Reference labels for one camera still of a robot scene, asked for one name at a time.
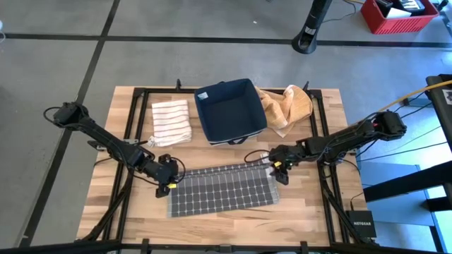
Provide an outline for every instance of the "gray checkered cloth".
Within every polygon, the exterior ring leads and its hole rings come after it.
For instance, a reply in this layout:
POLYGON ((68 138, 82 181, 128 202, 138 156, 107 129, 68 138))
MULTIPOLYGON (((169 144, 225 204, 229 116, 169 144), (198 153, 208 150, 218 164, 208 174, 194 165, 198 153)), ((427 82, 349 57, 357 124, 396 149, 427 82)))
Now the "gray checkered cloth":
POLYGON ((187 171, 168 196, 168 217, 222 212, 279 201, 268 161, 187 171))

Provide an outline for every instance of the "power cord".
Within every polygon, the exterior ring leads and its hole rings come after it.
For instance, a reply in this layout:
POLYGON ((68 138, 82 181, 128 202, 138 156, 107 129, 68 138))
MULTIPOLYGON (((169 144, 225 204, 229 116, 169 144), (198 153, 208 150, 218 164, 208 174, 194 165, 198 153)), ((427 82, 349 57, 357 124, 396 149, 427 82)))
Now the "power cord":
POLYGON ((101 159, 101 160, 99 160, 99 161, 96 161, 95 163, 94 163, 94 167, 97 165, 97 164, 99 164, 99 163, 101 163, 101 162, 105 162, 105 161, 107 161, 107 160, 109 160, 109 159, 113 159, 113 158, 111 158, 111 157, 108 157, 108 158, 106 158, 106 159, 101 159))
POLYGON ((414 110, 414 111, 411 112, 411 113, 408 113, 408 114, 402 116, 401 119, 403 119, 404 117, 407 117, 407 116, 409 116, 409 115, 412 115, 412 114, 414 114, 414 113, 416 113, 416 112, 419 112, 420 110, 423 110, 423 109, 425 109, 426 107, 428 107, 428 106, 430 106, 430 105, 432 105, 431 102, 430 102, 429 104, 426 104, 426 105, 420 107, 419 109, 414 110))
POLYGON ((48 120, 51 124, 53 124, 54 122, 50 118, 47 117, 47 112, 52 109, 60 109, 60 108, 61 107, 50 107, 50 108, 44 110, 44 112, 42 112, 44 119, 48 120))
POLYGON ((184 168, 184 173, 182 173, 181 178, 176 180, 176 183, 180 183, 182 180, 184 180, 184 177, 185 177, 185 172, 186 172, 185 164, 180 159, 177 159, 176 157, 171 157, 171 159, 177 160, 182 165, 182 167, 184 168))
POLYGON ((360 194, 354 196, 351 200, 350 200, 350 209, 352 209, 352 211, 355 211, 354 207, 353 207, 353 199, 356 197, 359 197, 360 195, 364 194, 364 191, 361 192, 360 194))
MULTIPOLYGON (((376 114, 378 114, 378 112, 371 113, 370 115, 364 117, 364 119, 362 119, 362 120, 361 120, 361 123, 358 125, 357 131, 361 128, 361 126, 364 125, 364 122, 365 122, 367 119, 370 119, 372 116, 375 116, 376 114)), ((328 146, 329 146, 333 141, 335 141, 335 139, 341 138, 341 137, 343 137, 343 136, 345 136, 345 135, 348 135, 348 134, 347 134, 347 133, 342 134, 342 135, 340 135, 340 136, 338 136, 338 137, 336 137, 336 138, 330 140, 328 143, 326 143, 325 149, 323 149, 323 151, 322 151, 322 152, 320 153, 320 155, 317 157, 317 161, 318 161, 320 158, 322 158, 322 156, 323 156, 323 154, 325 154, 325 152, 327 152, 327 151, 330 150, 330 148, 329 148, 328 146)))
POLYGON ((425 135, 431 133, 432 131, 435 131, 435 130, 439 129, 440 127, 441 127, 441 126, 438 126, 438 127, 436 127, 436 128, 433 128, 433 129, 431 129, 430 131, 427 131, 426 133, 424 133, 424 134, 422 134, 422 135, 419 135, 419 136, 417 136, 416 138, 413 138, 412 140, 406 142, 405 144, 401 145, 400 147, 394 148, 394 149, 389 150, 389 151, 386 151, 386 152, 392 152, 392 151, 395 151, 395 150, 397 150, 397 149, 400 149, 400 148, 402 148, 402 147, 404 147, 404 146, 410 144, 411 142, 415 141, 416 139, 422 138, 423 136, 425 136, 425 135))
POLYGON ((362 155, 363 153, 365 153, 372 145, 374 145, 376 143, 376 141, 378 141, 378 140, 375 140, 374 142, 372 142, 372 144, 370 144, 370 146, 366 147, 366 149, 364 149, 364 151, 362 151, 359 154, 357 154, 356 157, 358 157, 358 156, 362 155))
POLYGON ((342 20, 342 19, 344 19, 344 18, 346 18, 346 17, 348 17, 348 16, 353 16, 354 14, 356 14, 356 6, 355 6, 352 2, 359 3, 359 4, 363 4, 362 2, 356 1, 356 0, 343 0, 343 1, 344 1, 345 3, 350 4, 351 6, 353 6, 353 12, 351 12, 351 13, 349 13, 349 14, 347 14, 347 15, 344 15, 342 18, 330 18, 329 20, 323 21, 322 24, 323 24, 323 23, 330 22, 330 21, 340 21, 340 20, 342 20))
MULTIPOLYGON (((423 94, 424 94, 424 92, 419 93, 416 97, 410 99, 410 100, 408 101, 408 104, 409 104, 410 102, 414 101, 415 99, 419 98, 419 97, 420 97, 421 95, 423 95, 423 94)), ((396 113, 399 109, 401 109, 401 108, 403 108, 403 107, 405 107, 405 106, 407 106, 407 105, 402 105, 402 106, 398 107, 396 110, 394 110, 394 113, 396 113)))
POLYGON ((381 155, 381 156, 373 157, 373 158, 369 158, 369 159, 361 159, 361 160, 359 160, 357 162, 365 162, 365 161, 369 161, 369 160, 372 160, 372 159, 379 159, 379 158, 389 157, 389 156, 393 156, 393 155, 400 155, 400 154, 403 154, 403 153, 406 153, 406 152, 413 152, 413 151, 421 150, 421 149, 424 149, 424 148, 433 147, 433 146, 436 146, 436 145, 443 145, 443 144, 446 144, 446 143, 447 143, 447 141, 446 142, 442 142, 442 143, 433 144, 433 145, 427 145, 427 146, 424 146, 424 147, 419 147, 419 148, 415 148, 415 149, 411 149, 411 150, 406 150, 406 151, 403 151, 403 152, 396 152, 396 153, 393 153, 393 154, 390 154, 390 155, 381 155))
POLYGON ((356 168, 356 170, 358 171, 358 174, 361 176, 361 171, 359 170, 359 167, 355 163, 349 161, 348 159, 342 159, 341 161, 347 162, 347 163, 353 165, 356 168))
POLYGON ((434 88, 438 88, 438 87, 442 87, 442 86, 450 85, 450 84, 452 84, 452 80, 450 80, 450 81, 444 81, 444 82, 438 83, 438 84, 436 84, 436 85, 430 85, 430 86, 428 86, 428 87, 424 87, 424 88, 418 89, 418 90, 416 90, 416 91, 414 91, 414 92, 411 92, 411 93, 409 93, 409 94, 407 94, 407 95, 405 95, 405 96, 403 96, 403 97, 400 97, 400 98, 398 98, 397 100, 391 102, 390 104, 388 104, 388 105, 382 107, 382 108, 379 110, 379 112, 385 111, 385 110, 389 109, 390 107, 392 107, 393 105, 395 105, 395 104, 397 104, 397 103, 399 103, 399 102, 402 102, 404 99, 407 99, 407 98, 409 98, 409 97, 411 97, 411 96, 413 96, 413 95, 417 95, 417 94, 420 93, 420 92, 425 92, 425 91, 428 91, 428 90, 432 90, 432 89, 434 89, 434 88))
POLYGON ((251 160, 251 161, 247 161, 247 160, 246 160, 246 159, 248 158, 249 155, 252 155, 252 154, 257 153, 257 152, 267 152, 268 154, 270 154, 270 151, 265 150, 265 149, 257 149, 257 150, 254 150, 254 151, 252 151, 252 152, 249 152, 247 155, 245 155, 245 157, 243 158, 243 160, 245 161, 245 163, 258 162, 258 161, 261 161, 261 160, 263 160, 263 159, 267 159, 267 158, 270 156, 270 155, 267 155, 267 156, 264 156, 264 157, 262 157, 262 158, 254 159, 254 160, 251 160))

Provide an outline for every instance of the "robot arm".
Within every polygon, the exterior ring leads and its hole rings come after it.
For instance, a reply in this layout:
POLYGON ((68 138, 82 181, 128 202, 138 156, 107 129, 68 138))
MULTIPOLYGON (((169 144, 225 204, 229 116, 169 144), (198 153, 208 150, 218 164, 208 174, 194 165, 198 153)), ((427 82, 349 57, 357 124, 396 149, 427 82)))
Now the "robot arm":
POLYGON ((152 152, 141 146, 128 144, 98 126, 88 115, 86 107, 79 103, 65 102, 53 115, 53 120, 47 117, 46 119, 60 128, 81 131, 89 135, 106 147, 113 159, 124 163, 131 174, 136 170, 138 173, 144 173, 147 177, 156 180, 158 182, 155 194, 157 198, 168 195, 170 192, 168 184, 178 183, 181 180, 176 179, 179 167, 177 161, 170 155, 162 155, 158 158, 158 162, 155 162, 155 155, 152 152))
POLYGON ((270 150, 268 159, 273 163, 276 181, 287 185, 287 170, 300 162, 318 161, 337 164, 347 151, 357 149, 375 140, 395 140, 407 130, 400 116, 391 111, 372 114, 353 126, 326 137, 311 137, 298 140, 294 146, 279 145, 270 150))

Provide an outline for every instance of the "black metal frame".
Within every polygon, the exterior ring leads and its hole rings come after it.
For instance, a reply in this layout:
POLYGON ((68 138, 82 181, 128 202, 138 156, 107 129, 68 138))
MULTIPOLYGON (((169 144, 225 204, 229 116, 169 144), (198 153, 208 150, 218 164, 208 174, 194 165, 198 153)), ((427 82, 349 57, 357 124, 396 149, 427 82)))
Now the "black metal frame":
MULTIPOLYGON (((135 88, 133 91, 131 106, 129 109, 129 115, 127 118, 126 130, 124 132, 124 138, 130 138, 131 129, 133 125, 133 118, 135 116, 136 107, 139 98, 142 96, 141 110, 138 117, 138 124, 136 127, 135 139, 140 140, 141 133, 143 131, 143 122, 145 118, 146 105, 148 103, 149 94, 153 93, 194 93, 195 89, 182 89, 180 80, 177 80, 175 88, 135 88)), ((283 90, 267 90, 269 92, 282 93, 283 90)), ((307 94, 312 98, 316 99, 319 106, 319 116, 321 121, 321 127, 323 135, 328 135, 328 123, 326 120, 326 113, 323 106, 323 97, 321 90, 307 90, 307 94)), ((309 118, 311 122, 311 131, 313 136, 318 136, 316 116, 312 114, 309 118)), ((299 246, 234 246, 234 245, 165 245, 165 244, 151 244, 149 239, 143 239, 142 243, 122 243, 122 238, 124 235, 124 227, 126 223, 127 210, 129 208, 129 199, 131 194, 131 188, 128 188, 133 183, 133 177, 127 174, 127 180, 123 185, 121 191, 121 178, 124 174, 124 165, 118 163, 116 176, 114 178, 114 184, 112 186, 112 196, 110 200, 109 209, 107 213, 102 217, 100 223, 101 226, 96 228, 97 230, 103 229, 104 233, 102 235, 102 240, 97 241, 97 236, 95 237, 85 237, 82 240, 75 241, 74 243, 63 243, 54 244, 47 246, 33 246, 33 247, 22 247, 22 248, 12 248, 0 250, 0 254, 3 253, 101 253, 112 250, 121 251, 123 249, 135 249, 141 250, 143 254, 149 254, 152 250, 204 250, 204 251, 216 251, 219 253, 231 253, 235 251, 257 251, 266 253, 276 253, 276 252, 296 252, 307 254, 308 252, 334 252, 334 253, 433 253, 428 251, 419 250, 408 250, 401 248, 387 248, 377 246, 372 243, 365 243, 359 237, 355 228, 351 224, 347 215, 343 210, 342 198, 340 196, 340 187, 338 184, 338 177, 336 174, 336 167, 329 166, 331 174, 331 185, 333 187, 333 192, 331 192, 328 187, 328 182, 325 178, 325 165, 317 164, 319 171, 319 181, 321 186, 321 194, 323 198, 323 207, 325 211, 325 220, 327 227, 328 240, 330 246, 325 247, 308 247, 306 241, 300 241, 299 246), (113 240, 109 240, 112 228, 112 216, 122 202, 122 208, 119 215, 118 228, 116 232, 116 237, 113 240), (343 242, 337 242, 335 240, 335 232, 333 227, 333 217, 331 214, 331 206, 337 212, 340 219, 340 232, 343 242), (355 240, 355 243, 350 243, 349 234, 355 240)), ((372 186, 373 189, 381 189, 381 184, 372 186)), ((369 193, 368 188, 364 189, 365 193, 369 193)))

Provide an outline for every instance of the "wooden tabletop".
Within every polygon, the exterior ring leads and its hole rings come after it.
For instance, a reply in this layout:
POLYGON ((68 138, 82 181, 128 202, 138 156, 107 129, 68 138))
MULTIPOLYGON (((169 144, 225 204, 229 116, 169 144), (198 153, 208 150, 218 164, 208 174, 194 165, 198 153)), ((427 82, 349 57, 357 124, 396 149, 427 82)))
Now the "wooden tabletop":
MULTIPOLYGON (((109 109, 105 128, 118 138, 124 136, 126 120, 135 87, 116 87, 109 109)), ((330 133, 347 127, 339 90, 323 89, 330 133)), ((244 156, 256 149, 269 150, 279 144, 294 145, 296 140, 312 136, 309 120, 299 121, 285 137, 267 129, 242 145, 209 145, 201 128, 192 94, 150 94, 146 109, 143 135, 147 140, 153 134, 151 104, 187 99, 193 137, 190 143, 171 147, 148 147, 156 157, 170 153, 180 158, 189 169, 200 169, 243 162, 244 156)), ((131 137, 134 137, 141 101, 135 113, 131 137)), ((314 112, 321 132, 319 112, 314 103, 314 112)), ((99 152, 97 160, 107 158, 99 152)), ((348 155, 346 159, 356 162, 348 155)), ((108 208, 117 163, 109 160, 94 168, 93 178, 83 210, 77 238, 84 237, 100 220, 108 208)), ((328 235, 323 211, 319 174, 316 163, 301 163, 289 172, 290 184, 278 184, 280 202, 276 205, 254 207, 245 210, 202 214, 188 217, 168 218, 167 199, 155 197, 155 187, 135 179, 131 192, 129 210, 124 231, 124 243, 141 243, 149 238, 155 244, 234 244, 257 246, 298 246, 307 241, 309 246, 328 246, 328 235)), ((362 192, 359 174, 348 163, 338 165, 338 180, 345 209, 350 209, 350 198, 362 192)), ((364 196, 353 200, 356 210, 365 210, 364 196)), ((340 241, 338 217, 334 209, 334 229, 340 241)), ((112 237, 116 233, 118 216, 114 218, 112 237)))

